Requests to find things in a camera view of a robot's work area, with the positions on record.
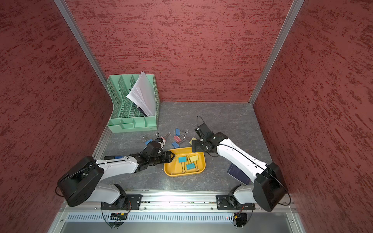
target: ventilation grille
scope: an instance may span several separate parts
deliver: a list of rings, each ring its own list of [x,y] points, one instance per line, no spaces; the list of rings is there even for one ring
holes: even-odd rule
[[[110,212],[105,212],[106,221],[114,222],[117,218],[108,220]],[[66,221],[69,222],[104,222],[101,213],[97,212],[72,212]],[[231,213],[129,213],[126,222],[176,222],[176,223],[224,223],[232,222]]]

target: yellow tray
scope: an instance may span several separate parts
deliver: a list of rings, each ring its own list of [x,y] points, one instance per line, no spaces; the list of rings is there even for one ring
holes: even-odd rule
[[[193,174],[199,174],[203,172],[206,168],[206,161],[205,161],[205,155],[203,152],[196,152],[192,153],[192,148],[191,147],[184,147],[184,148],[177,148],[177,149],[171,149],[170,150],[172,153],[175,154],[175,158],[172,160],[170,163],[164,163],[163,164],[163,169],[164,172],[168,176],[187,176],[187,175],[193,175]],[[189,159],[187,158],[187,161],[184,165],[185,167],[185,173],[182,173],[182,166],[181,163],[179,163],[179,157],[185,157],[185,156],[194,156],[198,155],[198,161],[195,161],[194,163],[197,164],[198,168],[200,169],[199,171],[196,171],[196,169],[190,169],[187,170],[187,164],[190,164]]]

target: red wire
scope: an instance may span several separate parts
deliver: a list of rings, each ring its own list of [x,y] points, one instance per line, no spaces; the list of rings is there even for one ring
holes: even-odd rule
[[[235,213],[235,214],[239,214],[239,213],[241,213],[243,209],[244,209],[244,207],[242,207],[242,209],[241,209],[239,212]]]
[[[131,209],[132,209],[131,201],[128,200],[128,202],[129,202],[129,211],[127,213],[129,213],[131,211]]]

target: green desk organizer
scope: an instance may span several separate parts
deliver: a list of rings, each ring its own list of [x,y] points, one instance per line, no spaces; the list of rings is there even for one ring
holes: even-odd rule
[[[154,88],[156,98],[156,115],[145,117],[135,104],[127,98],[139,75],[110,75],[107,87],[113,101],[113,113],[107,126],[113,133],[157,130],[159,115],[159,95],[154,75],[146,75]]]

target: aluminum frame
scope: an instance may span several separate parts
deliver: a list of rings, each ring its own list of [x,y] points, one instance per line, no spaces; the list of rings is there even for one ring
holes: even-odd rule
[[[209,192],[209,191],[159,191],[159,190],[126,190],[127,194],[141,194],[141,204],[139,210],[132,210],[131,213],[227,213],[228,215],[236,210],[218,210],[216,204],[216,195],[227,195],[227,192]],[[289,197],[286,195],[281,199],[282,203],[288,203]],[[63,224],[70,213],[100,213],[100,202],[85,202],[76,207],[70,207],[63,202],[60,212],[56,215],[55,220],[48,233],[59,233]],[[109,212],[126,212],[126,210],[104,210],[104,214]],[[256,204],[254,213],[267,213]],[[289,226],[293,233],[305,233],[298,209],[292,201],[289,206],[277,205],[272,213],[286,213]]]
[[[268,57],[267,63],[264,66],[263,72],[261,73],[259,80],[254,88],[254,91],[248,101],[249,104],[254,104],[257,99],[259,92],[267,79],[267,76],[279,54],[281,47],[289,34],[290,28],[294,23],[295,18],[298,15],[298,12],[303,4],[304,0],[294,0],[289,9],[288,15],[282,25],[279,35],[277,36],[276,42],[272,48],[271,54]]]
[[[76,40],[78,41],[80,47],[82,48],[83,52],[85,53],[88,61],[91,63],[94,71],[96,72],[98,78],[100,79],[102,85],[104,86],[106,92],[109,94],[109,90],[106,85],[106,78],[105,74],[102,71],[100,64],[96,60],[91,48],[89,47],[87,41],[85,40],[82,32],[80,31],[74,17],[72,16],[69,7],[67,6],[65,0],[54,0],[55,4],[57,5],[58,9],[60,10],[63,18],[65,19],[66,23],[69,25],[70,30],[74,34]]]

